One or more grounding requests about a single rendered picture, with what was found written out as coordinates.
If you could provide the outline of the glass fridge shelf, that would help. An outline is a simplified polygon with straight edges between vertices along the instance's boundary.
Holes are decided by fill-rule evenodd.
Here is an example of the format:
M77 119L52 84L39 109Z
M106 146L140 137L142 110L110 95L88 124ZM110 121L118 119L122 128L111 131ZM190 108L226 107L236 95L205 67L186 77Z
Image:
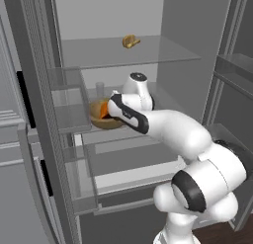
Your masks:
M156 82L148 82L148 89L151 96L155 102L155 110L175 110L181 113L184 113L190 117L194 117L192 114L187 112L185 108L183 108L179 103L170 95L168 94L158 83ZM105 96L108 97L112 93L113 90L118 90L119 92L123 91L123 85L119 86L108 86L105 87ZM88 89L88 97L90 101L96 100L97 93L96 89ZM92 124L92 128L89 132L97 132L97 131L106 131L105 129L100 129Z
M121 38L65 40L61 44L66 68L95 69L200 59L162 36L140 37L140 43L132 48L125 48Z

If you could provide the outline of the clear fridge drawer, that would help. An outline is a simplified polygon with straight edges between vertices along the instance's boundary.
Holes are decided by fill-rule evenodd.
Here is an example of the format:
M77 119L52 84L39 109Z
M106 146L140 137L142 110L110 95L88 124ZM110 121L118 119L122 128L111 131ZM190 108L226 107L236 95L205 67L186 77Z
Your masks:
M100 197L169 181L186 166L167 146L148 137L85 146Z

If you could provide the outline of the tan wooden bowl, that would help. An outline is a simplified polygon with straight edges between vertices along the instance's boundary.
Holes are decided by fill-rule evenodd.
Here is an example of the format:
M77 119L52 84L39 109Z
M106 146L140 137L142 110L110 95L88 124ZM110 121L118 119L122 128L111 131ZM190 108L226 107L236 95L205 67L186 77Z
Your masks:
M108 112L101 116L101 110L108 103L109 99L95 100L89 104L91 123L101 129L115 129L123 125L119 120L113 119Z

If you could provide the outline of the clear glass cup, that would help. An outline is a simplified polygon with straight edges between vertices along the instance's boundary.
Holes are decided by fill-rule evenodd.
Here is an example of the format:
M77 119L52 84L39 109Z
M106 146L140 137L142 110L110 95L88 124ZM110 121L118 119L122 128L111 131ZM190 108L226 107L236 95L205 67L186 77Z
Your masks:
M96 83L96 92L97 92L97 98L102 99L104 98L104 82L97 82Z

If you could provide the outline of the clear door bin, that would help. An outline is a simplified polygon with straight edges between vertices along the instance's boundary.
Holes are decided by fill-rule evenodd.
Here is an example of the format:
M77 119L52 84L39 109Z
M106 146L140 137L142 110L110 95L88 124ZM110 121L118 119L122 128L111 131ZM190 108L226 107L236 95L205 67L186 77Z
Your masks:
M89 97L81 70L53 68L48 76L59 132L89 131Z
M74 213L97 211L98 193L89 151L83 146L68 147L63 156Z

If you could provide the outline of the grey fridge door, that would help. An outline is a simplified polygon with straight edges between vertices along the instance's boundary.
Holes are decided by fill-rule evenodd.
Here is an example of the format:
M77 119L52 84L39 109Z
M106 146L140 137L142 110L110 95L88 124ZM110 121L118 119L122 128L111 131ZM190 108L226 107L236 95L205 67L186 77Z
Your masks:
M4 0L36 128L18 126L18 137L32 195L48 238L59 244L96 244L94 212L76 215L67 180L63 150L86 148L85 132L60 133L48 71L63 66L53 0ZM53 197L47 193L41 160L45 161Z
M230 1L203 123L222 124L253 159L253 0Z

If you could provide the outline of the grey cupboard run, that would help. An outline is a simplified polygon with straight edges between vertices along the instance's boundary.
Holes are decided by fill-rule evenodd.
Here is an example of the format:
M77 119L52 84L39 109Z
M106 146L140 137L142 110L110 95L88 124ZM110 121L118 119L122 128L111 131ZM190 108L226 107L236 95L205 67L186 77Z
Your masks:
M42 226L18 125L27 120L16 79L20 62L4 0L0 0L0 244L54 244Z

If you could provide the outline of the golden brown bread piece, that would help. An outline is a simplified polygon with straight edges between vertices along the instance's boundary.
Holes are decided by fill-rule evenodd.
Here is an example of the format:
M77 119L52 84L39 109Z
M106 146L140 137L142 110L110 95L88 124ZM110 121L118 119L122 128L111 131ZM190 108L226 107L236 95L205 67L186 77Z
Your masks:
M123 38L123 47L125 48L132 48L138 43L140 43L140 39L137 39L135 35L126 35Z

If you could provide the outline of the orange chicken drumstick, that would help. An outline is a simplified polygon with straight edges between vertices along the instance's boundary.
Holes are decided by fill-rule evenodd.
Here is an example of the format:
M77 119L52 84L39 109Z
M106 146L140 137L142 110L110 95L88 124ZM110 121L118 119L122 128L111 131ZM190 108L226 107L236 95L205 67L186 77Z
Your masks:
M108 116L109 116L108 102L103 102L101 104L100 118L101 119L106 119Z

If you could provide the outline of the grey fridge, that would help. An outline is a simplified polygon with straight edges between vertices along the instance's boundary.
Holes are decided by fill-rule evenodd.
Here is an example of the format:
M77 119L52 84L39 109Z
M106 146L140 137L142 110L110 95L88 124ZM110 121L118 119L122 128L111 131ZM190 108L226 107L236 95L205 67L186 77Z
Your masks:
M162 36L200 59L130 66L81 69L85 86L123 85L133 71L158 83L183 108L200 119L206 104L214 59L217 54L230 0L55 0L61 42L65 40ZM147 137L122 126L88 132L88 144ZM146 197L154 185L122 191L131 198Z

